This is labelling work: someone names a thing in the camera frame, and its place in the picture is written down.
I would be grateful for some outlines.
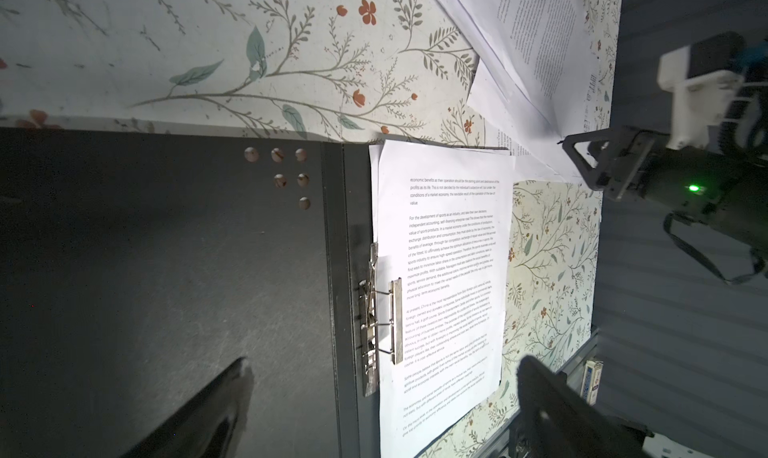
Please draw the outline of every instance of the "orange flower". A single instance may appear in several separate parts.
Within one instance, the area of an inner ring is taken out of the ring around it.
[[[366,105],[366,96],[360,93],[359,89],[355,89],[355,92],[352,93],[352,100],[355,101],[357,107],[363,107]]]
[[[26,127],[28,129],[37,129],[37,128],[44,128],[44,129],[62,129],[59,125],[46,125],[45,120],[48,119],[48,114],[45,111],[40,111],[37,109],[33,109],[29,111],[29,117],[32,118],[34,123],[27,121],[25,119],[16,120],[16,127]]]
[[[376,24],[376,16],[374,16],[376,5],[373,1],[369,4],[368,1],[362,0],[362,6],[360,6],[357,11],[360,12],[364,24]]]

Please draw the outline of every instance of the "tablecloth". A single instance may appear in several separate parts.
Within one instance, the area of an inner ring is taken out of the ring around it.
[[[599,129],[620,0],[583,2]],[[477,55],[435,0],[1,0],[0,18],[3,126],[485,144]],[[554,369],[590,336],[601,195],[525,182],[514,203],[501,386],[424,456],[470,456],[518,408],[521,357]]]

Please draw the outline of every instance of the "circular cutout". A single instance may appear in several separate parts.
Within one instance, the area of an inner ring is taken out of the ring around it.
[[[276,147],[272,150],[272,161],[275,163],[282,163],[284,157],[285,153],[283,153],[283,150],[281,150],[279,147]]]
[[[277,188],[285,187],[288,184],[288,180],[283,175],[275,175],[274,182]]]
[[[255,147],[245,148],[245,159],[251,163],[255,163],[256,160],[259,159],[259,151],[256,151]]]

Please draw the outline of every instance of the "floral pattern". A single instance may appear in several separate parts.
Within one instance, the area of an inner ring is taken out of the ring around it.
[[[598,129],[620,0],[583,2]],[[477,55],[435,0],[0,0],[0,17],[3,126],[485,146]],[[424,456],[475,453],[518,409],[520,358],[556,368],[589,337],[600,194],[526,182],[514,203],[502,385]]]

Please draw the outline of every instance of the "ring binder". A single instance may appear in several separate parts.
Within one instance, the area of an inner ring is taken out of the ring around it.
[[[374,394],[379,389],[379,351],[389,354],[392,364],[402,362],[402,279],[389,282],[389,293],[376,290],[376,265],[379,260],[378,244],[371,244],[368,262],[368,279],[360,281],[360,299],[365,317],[362,319],[360,331],[362,334],[362,372],[365,376],[365,396]],[[385,294],[389,297],[388,323],[379,323],[376,312],[376,295]],[[392,347],[390,350],[379,348],[379,327],[388,326]]]

